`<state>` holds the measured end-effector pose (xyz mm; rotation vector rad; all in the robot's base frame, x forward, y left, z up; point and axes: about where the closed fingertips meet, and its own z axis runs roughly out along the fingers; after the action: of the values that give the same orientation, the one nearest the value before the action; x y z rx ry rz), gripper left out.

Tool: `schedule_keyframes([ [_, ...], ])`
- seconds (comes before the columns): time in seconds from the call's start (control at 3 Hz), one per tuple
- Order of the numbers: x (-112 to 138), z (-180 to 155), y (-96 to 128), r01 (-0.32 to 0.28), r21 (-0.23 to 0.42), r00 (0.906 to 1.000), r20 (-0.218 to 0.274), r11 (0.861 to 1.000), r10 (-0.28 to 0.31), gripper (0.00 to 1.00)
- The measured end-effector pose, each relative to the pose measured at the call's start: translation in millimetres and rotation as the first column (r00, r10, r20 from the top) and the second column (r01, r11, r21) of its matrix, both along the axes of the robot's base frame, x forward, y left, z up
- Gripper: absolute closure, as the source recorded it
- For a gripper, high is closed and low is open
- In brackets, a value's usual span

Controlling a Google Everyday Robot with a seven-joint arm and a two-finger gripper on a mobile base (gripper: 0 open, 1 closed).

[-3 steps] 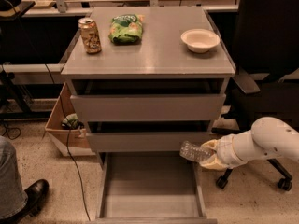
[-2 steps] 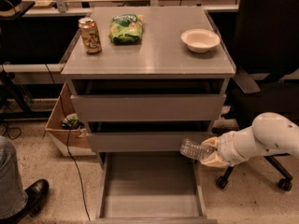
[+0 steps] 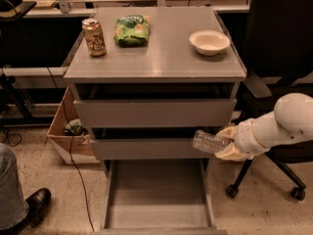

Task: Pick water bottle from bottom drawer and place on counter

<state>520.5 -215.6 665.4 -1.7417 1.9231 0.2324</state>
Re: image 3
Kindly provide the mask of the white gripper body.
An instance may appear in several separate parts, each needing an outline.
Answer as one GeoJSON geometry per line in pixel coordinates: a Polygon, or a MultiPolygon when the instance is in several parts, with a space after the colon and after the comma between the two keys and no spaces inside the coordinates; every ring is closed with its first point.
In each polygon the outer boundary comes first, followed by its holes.
{"type": "Polygon", "coordinates": [[[262,117],[249,118],[235,127],[234,143],[240,155],[245,159],[252,160],[270,150],[257,137],[259,130],[265,130],[265,122],[266,120],[262,117]]]}

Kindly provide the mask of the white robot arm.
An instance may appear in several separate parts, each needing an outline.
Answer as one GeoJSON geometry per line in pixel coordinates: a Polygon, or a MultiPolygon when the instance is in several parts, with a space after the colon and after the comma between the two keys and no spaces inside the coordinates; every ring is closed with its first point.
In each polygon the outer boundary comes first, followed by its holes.
{"type": "Polygon", "coordinates": [[[279,145],[313,139],[313,98],[290,93],[281,97],[274,110],[227,127],[217,134],[230,143],[215,156],[224,161],[251,160],[279,145]]]}

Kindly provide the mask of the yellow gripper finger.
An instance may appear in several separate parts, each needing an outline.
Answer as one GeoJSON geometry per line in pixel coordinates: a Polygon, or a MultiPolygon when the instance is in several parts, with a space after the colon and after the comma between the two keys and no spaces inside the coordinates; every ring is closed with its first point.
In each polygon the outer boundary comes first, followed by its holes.
{"type": "Polygon", "coordinates": [[[225,127],[224,129],[220,130],[216,136],[224,139],[224,140],[235,140],[235,134],[236,134],[237,127],[236,126],[228,126],[225,127]]]}
{"type": "Polygon", "coordinates": [[[241,162],[244,160],[252,159],[252,155],[243,152],[242,150],[237,148],[234,143],[229,144],[222,151],[217,152],[215,154],[215,157],[223,161],[235,161],[235,162],[241,162]]]}

